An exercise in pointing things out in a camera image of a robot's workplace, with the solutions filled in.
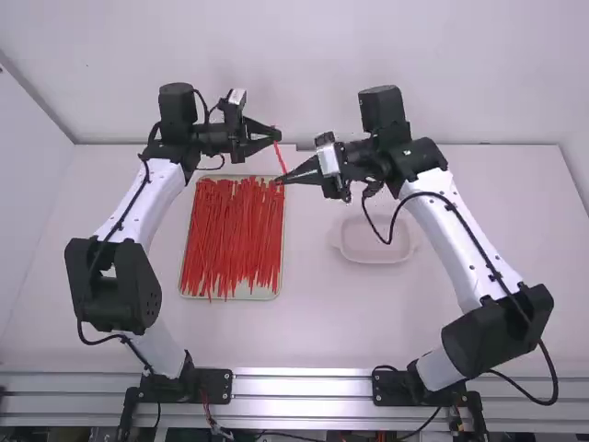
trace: black joint housing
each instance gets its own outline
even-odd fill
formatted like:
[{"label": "black joint housing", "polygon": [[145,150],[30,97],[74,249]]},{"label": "black joint housing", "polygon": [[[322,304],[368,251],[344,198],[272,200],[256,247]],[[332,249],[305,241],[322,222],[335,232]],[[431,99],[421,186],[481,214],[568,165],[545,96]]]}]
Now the black joint housing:
[{"label": "black joint housing", "polygon": [[[530,323],[523,318],[512,297]],[[442,329],[442,344],[456,369],[472,379],[504,362],[533,351],[549,320],[554,299],[544,285],[488,301]]]},{"label": "black joint housing", "polygon": [[396,86],[370,87],[358,92],[362,127],[372,133],[394,122],[405,122],[401,91]]},{"label": "black joint housing", "polygon": [[[109,243],[94,274],[90,265],[100,248],[95,238],[73,238],[65,248],[65,267],[74,312],[99,332],[144,334],[157,319],[162,291],[141,244]],[[115,276],[100,270],[114,267]]]},{"label": "black joint housing", "polygon": [[387,186],[395,198],[398,198],[405,181],[415,181],[418,174],[427,170],[448,169],[444,155],[430,138],[420,138],[400,145],[381,145],[380,149],[388,155],[391,167],[387,174]]},{"label": "black joint housing", "polygon": [[194,87],[188,83],[170,83],[159,89],[159,131],[164,144],[186,144],[192,125],[198,118]]}]

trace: black mounting bracket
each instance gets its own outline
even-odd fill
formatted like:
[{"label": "black mounting bracket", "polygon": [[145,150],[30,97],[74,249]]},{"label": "black mounting bracket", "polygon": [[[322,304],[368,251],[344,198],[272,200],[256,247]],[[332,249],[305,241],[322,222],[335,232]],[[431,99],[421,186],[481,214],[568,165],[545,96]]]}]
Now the black mounting bracket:
[{"label": "black mounting bracket", "polygon": [[465,382],[436,392],[425,391],[411,371],[377,369],[372,374],[372,400],[377,407],[451,407],[466,392]]},{"label": "black mounting bracket", "polygon": [[186,352],[184,367],[178,378],[142,375],[139,387],[125,392],[117,442],[126,441],[131,433],[133,414],[140,403],[204,403],[227,405],[231,402],[233,371],[228,368],[196,368]]}]

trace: red wire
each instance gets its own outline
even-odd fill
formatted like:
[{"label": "red wire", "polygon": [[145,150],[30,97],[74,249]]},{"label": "red wire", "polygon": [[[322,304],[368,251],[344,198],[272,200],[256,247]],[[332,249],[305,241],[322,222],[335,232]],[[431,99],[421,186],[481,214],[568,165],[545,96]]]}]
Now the red wire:
[{"label": "red wire", "polygon": [[283,169],[283,174],[286,174],[286,165],[284,164],[283,156],[280,153],[280,147],[278,147],[278,142],[274,142],[274,152],[276,152],[276,156],[278,157],[278,162],[280,163],[280,167]]}]

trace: white wall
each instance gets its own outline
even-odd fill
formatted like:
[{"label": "white wall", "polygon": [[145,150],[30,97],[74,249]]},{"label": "white wall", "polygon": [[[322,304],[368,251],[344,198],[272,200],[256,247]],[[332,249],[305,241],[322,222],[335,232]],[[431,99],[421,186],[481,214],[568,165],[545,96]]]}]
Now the white wall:
[{"label": "white wall", "polygon": [[85,143],[144,139],[170,81],[210,101],[247,87],[291,141],[359,131],[356,92],[396,83],[416,134],[561,144],[587,207],[588,17],[584,0],[19,0],[0,48]]},{"label": "white wall", "polygon": [[2,69],[0,336],[25,279],[73,150],[72,143],[17,81]]}]

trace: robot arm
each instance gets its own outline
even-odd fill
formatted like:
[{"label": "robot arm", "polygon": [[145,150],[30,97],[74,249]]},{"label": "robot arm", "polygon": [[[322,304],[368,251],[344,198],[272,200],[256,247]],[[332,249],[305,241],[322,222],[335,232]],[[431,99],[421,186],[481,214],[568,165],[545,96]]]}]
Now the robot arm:
[{"label": "robot arm", "polygon": [[[139,156],[143,165],[131,189],[92,238],[73,238],[65,249],[80,339],[90,343],[81,331],[82,322],[90,322],[100,332],[115,331],[116,336],[126,337],[126,343],[149,367],[147,376],[168,379],[181,378],[191,359],[175,343],[166,324],[156,320],[161,287],[147,260],[154,234],[164,213],[198,170],[202,155],[227,153],[233,163],[241,163],[281,140],[280,131],[243,116],[245,90],[231,89],[219,100],[216,107],[225,121],[216,123],[209,123],[206,107],[204,123],[196,123],[194,92],[186,83],[160,88],[161,121]],[[157,130],[161,140],[156,140]]]},{"label": "robot arm", "polygon": [[[464,316],[445,326],[441,345],[408,366],[413,397],[429,393],[531,352],[553,308],[543,285],[527,287],[469,212],[447,161],[429,138],[412,140],[397,87],[358,94],[370,137],[338,143],[333,133],[315,140],[317,154],[279,177],[282,184],[320,186],[326,198],[352,199],[350,183],[366,183],[364,202],[385,185],[422,227],[452,279]],[[381,241],[390,244],[375,230]]]}]

